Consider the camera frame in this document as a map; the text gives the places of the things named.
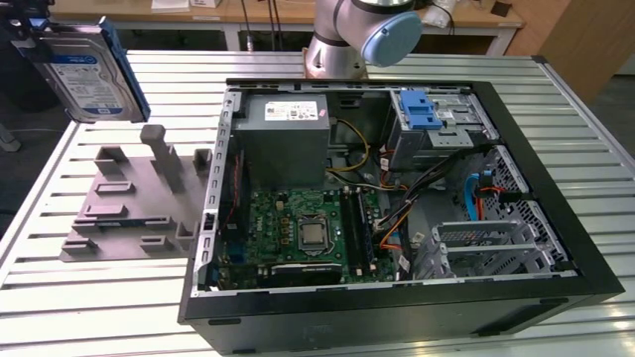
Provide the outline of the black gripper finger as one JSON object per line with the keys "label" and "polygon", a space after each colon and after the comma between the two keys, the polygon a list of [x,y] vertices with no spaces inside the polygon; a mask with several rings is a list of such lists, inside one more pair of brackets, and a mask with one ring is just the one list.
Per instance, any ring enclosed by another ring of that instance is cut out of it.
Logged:
{"label": "black gripper finger", "polygon": [[31,60],[38,63],[50,63],[54,57],[54,52],[43,40],[43,35],[43,31],[34,31],[34,48],[31,51]]}
{"label": "black gripper finger", "polygon": [[9,42],[27,59],[39,59],[38,40],[31,19],[39,17],[39,1],[2,0],[2,41]]}

